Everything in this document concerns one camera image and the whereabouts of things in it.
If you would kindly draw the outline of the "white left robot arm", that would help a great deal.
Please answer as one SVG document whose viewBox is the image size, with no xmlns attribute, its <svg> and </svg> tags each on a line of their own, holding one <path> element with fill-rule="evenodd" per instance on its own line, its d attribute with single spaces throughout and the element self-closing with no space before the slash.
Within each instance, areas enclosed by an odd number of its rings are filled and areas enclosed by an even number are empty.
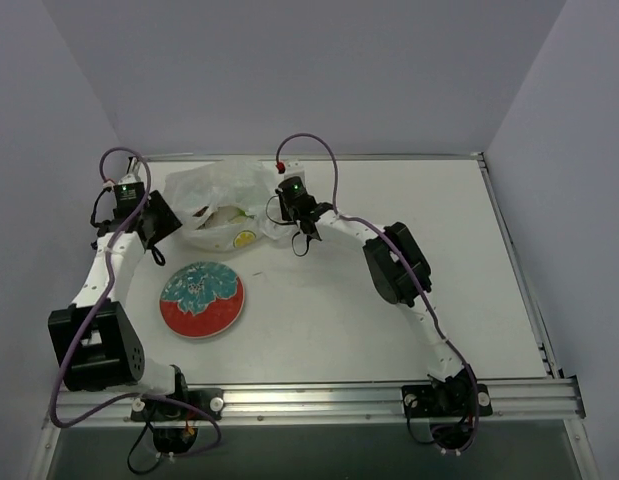
<svg viewBox="0 0 619 480">
<path fill-rule="evenodd" d="M 68 307 L 53 311 L 48 330 L 70 391 L 146 393 L 168 419 L 183 417 L 189 391 L 177 385 L 177 367 L 144 351 L 125 305 L 136 268 L 146 253 L 163 266 L 157 244 L 181 227 L 161 194 L 129 178 L 113 186 L 113 218 L 94 221 L 95 258 L 85 284 Z"/>
</svg>

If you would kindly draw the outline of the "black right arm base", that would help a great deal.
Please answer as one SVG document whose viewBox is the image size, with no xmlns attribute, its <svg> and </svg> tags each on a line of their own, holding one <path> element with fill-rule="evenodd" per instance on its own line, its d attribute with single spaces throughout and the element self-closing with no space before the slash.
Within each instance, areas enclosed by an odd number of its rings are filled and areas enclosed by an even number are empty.
<svg viewBox="0 0 619 480">
<path fill-rule="evenodd" d="M 493 414 L 486 385 L 462 372 L 455 378 L 401 388 L 406 429 L 419 446 L 461 456 L 475 442 L 480 420 Z"/>
</svg>

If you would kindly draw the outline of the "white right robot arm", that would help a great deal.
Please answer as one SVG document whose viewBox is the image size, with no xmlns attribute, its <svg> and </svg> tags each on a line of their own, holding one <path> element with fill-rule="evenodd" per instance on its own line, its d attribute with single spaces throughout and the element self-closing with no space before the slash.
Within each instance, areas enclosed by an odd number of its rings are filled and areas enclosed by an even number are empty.
<svg viewBox="0 0 619 480">
<path fill-rule="evenodd" d="M 416 338 L 424 343 L 422 356 L 436 406 L 453 413 L 476 396 L 475 374 L 443 331 L 428 297 L 431 267 L 408 227 L 396 222 L 381 228 L 344 215 L 328 202 L 317 202 L 299 176 L 284 179 L 276 195 L 282 219 L 297 226 L 308 242 L 331 241 L 362 250 L 376 292 L 401 310 L 415 327 Z"/>
</svg>

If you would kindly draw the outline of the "white plastic bag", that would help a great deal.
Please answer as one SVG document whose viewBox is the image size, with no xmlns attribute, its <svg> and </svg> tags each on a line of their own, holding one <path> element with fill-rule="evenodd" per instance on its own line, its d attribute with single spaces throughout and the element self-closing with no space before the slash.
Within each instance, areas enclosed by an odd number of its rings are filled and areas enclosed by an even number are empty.
<svg viewBox="0 0 619 480">
<path fill-rule="evenodd" d="M 232 252 L 294 233 L 293 226 L 282 222 L 276 179 L 275 169 L 260 161 L 223 160 L 168 174 L 163 197 L 182 223 L 177 235 L 184 243 L 208 252 Z M 204 206 L 214 216 L 200 224 L 192 214 Z M 230 224 L 238 210 L 253 218 Z"/>
</svg>

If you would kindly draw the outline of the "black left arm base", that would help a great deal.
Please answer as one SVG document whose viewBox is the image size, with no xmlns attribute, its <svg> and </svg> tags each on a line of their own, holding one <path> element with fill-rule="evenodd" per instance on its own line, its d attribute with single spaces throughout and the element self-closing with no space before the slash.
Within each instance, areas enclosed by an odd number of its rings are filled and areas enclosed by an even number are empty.
<svg viewBox="0 0 619 480">
<path fill-rule="evenodd" d="M 219 421 L 224 404 L 222 389 L 189 389 L 181 386 L 168 396 L 144 396 L 134 400 L 130 420 L 146 427 L 159 454 L 191 456 L 220 446 L 222 433 Z M 195 422 L 207 422 L 215 432 L 214 439 L 203 446 L 195 447 L 198 439 Z"/>
</svg>

